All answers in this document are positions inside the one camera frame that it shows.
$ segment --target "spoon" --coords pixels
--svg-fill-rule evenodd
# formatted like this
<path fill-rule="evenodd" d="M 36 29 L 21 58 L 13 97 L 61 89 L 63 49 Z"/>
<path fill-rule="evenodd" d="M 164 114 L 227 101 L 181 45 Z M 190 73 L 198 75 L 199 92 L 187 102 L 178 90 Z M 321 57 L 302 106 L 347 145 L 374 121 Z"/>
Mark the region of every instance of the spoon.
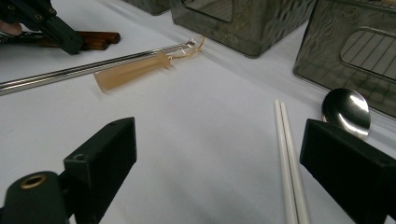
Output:
<path fill-rule="evenodd" d="M 370 111 L 366 100 L 356 91 L 334 89 L 323 100 L 322 119 L 364 140 L 369 134 Z"/>

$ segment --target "spoon handle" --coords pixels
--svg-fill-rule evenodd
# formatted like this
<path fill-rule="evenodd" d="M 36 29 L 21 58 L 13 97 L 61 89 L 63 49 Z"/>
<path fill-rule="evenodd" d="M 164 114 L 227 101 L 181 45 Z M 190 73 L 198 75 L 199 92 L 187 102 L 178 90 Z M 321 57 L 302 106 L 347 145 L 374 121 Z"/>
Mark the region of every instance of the spoon handle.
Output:
<path fill-rule="evenodd" d="M 154 57 L 103 70 L 93 76 L 100 89 L 107 91 L 145 75 L 148 72 L 168 66 L 170 66 L 168 56 L 164 53 L 158 53 Z"/>

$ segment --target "chopsticks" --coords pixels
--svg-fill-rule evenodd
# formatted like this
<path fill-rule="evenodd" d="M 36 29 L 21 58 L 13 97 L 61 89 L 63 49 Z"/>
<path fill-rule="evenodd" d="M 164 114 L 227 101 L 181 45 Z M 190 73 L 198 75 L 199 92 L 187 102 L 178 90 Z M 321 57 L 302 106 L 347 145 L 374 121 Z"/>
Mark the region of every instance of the chopsticks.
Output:
<path fill-rule="evenodd" d="M 309 224 L 285 103 L 275 100 L 275 110 L 287 223 Z"/>

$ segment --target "black tool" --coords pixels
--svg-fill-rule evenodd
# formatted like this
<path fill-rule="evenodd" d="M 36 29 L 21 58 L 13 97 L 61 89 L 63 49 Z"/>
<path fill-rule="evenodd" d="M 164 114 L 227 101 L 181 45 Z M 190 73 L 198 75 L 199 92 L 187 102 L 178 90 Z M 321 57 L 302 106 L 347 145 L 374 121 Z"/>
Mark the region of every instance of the black tool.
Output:
<path fill-rule="evenodd" d="M 82 38 L 81 50 L 105 50 L 110 44 L 120 42 L 120 34 L 114 32 L 77 31 Z M 41 32 L 22 32 L 20 35 L 0 35 L 0 44 L 38 45 L 44 48 L 59 48 Z"/>
<path fill-rule="evenodd" d="M 64 159 L 64 171 L 38 172 L 12 184 L 1 224 L 99 223 L 136 162 L 134 119 L 113 121 Z"/>
<path fill-rule="evenodd" d="M 329 123 L 306 122 L 300 163 L 358 224 L 396 219 L 396 160 Z"/>
<path fill-rule="evenodd" d="M 0 0 L 1 20 L 41 31 L 67 53 L 77 54 L 83 44 L 81 36 L 56 15 L 50 0 Z"/>

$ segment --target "patterned metal box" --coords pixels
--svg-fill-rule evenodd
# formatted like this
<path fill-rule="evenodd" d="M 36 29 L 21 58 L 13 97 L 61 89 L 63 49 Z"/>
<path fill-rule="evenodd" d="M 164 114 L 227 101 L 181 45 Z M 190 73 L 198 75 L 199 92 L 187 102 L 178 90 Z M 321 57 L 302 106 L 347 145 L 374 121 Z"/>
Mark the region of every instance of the patterned metal box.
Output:
<path fill-rule="evenodd" d="M 294 73 L 396 118 L 396 0 L 318 0 Z"/>
<path fill-rule="evenodd" d="M 305 22 L 313 0 L 170 0 L 175 24 L 259 57 Z"/>
<path fill-rule="evenodd" d="M 124 0 L 135 7 L 139 7 L 153 16 L 160 15 L 170 8 L 169 0 Z"/>

